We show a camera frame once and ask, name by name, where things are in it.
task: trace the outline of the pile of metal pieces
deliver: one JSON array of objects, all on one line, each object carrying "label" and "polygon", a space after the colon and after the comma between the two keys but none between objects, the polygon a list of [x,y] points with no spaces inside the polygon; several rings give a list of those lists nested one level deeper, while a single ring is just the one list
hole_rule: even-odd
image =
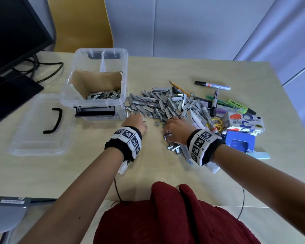
[{"label": "pile of metal pieces", "polygon": [[87,100],[94,100],[94,99],[118,99],[121,96],[121,90],[117,92],[114,90],[106,91],[106,92],[95,92],[90,93],[87,96]]},{"label": "pile of metal pieces", "polygon": [[[162,126],[166,124],[167,119],[173,116],[181,117],[199,128],[206,128],[206,124],[211,120],[211,118],[208,120],[210,117],[208,106],[211,105],[211,101],[195,97],[194,93],[187,96],[176,87],[153,88],[151,92],[142,91],[141,96],[131,93],[128,101],[129,106],[126,106],[126,109],[130,113],[139,111],[145,117],[159,119]],[[188,161],[190,159],[189,153],[187,151],[186,156],[183,147],[187,150],[186,146],[169,143],[167,149],[175,151],[177,155],[183,153]]]}]

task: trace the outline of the tape dispenser box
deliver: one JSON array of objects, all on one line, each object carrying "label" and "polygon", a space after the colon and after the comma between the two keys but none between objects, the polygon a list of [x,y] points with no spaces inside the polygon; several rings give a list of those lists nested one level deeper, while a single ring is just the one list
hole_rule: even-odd
[{"label": "tape dispenser box", "polygon": [[221,120],[223,134],[226,134],[228,130],[231,130],[256,136],[264,131],[262,118],[257,115],[227,112]]}]

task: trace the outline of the plastic container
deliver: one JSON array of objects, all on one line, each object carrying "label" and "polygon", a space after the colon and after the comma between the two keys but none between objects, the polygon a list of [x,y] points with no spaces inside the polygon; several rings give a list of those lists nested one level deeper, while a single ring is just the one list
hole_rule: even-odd
[{"label": "plastic container", "polygon": [[[124,119],[126,100],[128,52],[120,48],[82,48],[75,52],[69,77],[61,92],[61,103],[69,107],[115,106],[114,117],[90,118],[97,120]],[[121,96],[118,99],[86,100],[71,83],[76,70],[87,72],[122,72]]]},{"label": "plastic container", "polygon": [[[38,94],[33,99],[10,144],[9,153],[15,156],[65,154],[75,125],[75,110],[63,106],[60,101],[60,94]],[[55,132],[44,134],[43,131],[52,130],[57,124],[59,112],[52,108],[60,108],[62,118]]]}]

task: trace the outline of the desk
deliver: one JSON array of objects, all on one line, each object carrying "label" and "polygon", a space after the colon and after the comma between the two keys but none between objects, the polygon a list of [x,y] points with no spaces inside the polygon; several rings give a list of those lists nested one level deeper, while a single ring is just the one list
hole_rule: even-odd
[{"label": "desk", "polygon": [[[38,57],[41,62],[65,63],[62,73],[43,83],[43,93],[60,93],[73,53],[40,52]],[[54,66],[41,66],[36,80],[55,70]],[[170,86],[169,80],[198,97],[212,95],[214,90],[194,85],[195,80],[230,86],[230,91],[220,91],[221,100],[237,100],[263,117],[266,131],[257,136],[256,146],[270,154],[271,159],[264,162],[305,182],[305,129],[269,63],[129,57],[128,93]],[[8,146],[29,106],[29,102],[24,104],[0,123],[0,196],[57,198],[103,151],[121,122],[77,119],[65,155],[12,156]],[[205,167],[189,165],[182,156],[166,149],[162,128],[154,126],[153,119],[147,118],[147,126],[139,156],[125,175],[116,177],[123,200],[148,199],[151,185],[164,181],[173,186],[188,184],[198,199],[213,205],[242,205],[242,188],[227,174],[222,170],[212,174]],[[117,200],[114,185],[106,199]],[[245,205],[265,206],[248,192]]]}]

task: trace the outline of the monitor screen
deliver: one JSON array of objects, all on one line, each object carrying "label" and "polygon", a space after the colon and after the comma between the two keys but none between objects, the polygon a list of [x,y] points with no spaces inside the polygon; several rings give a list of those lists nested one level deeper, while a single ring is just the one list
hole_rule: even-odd
[{"label": "monitor screen", "polygon": [[27,0],[0,0],[0,74],[53,42]]}]

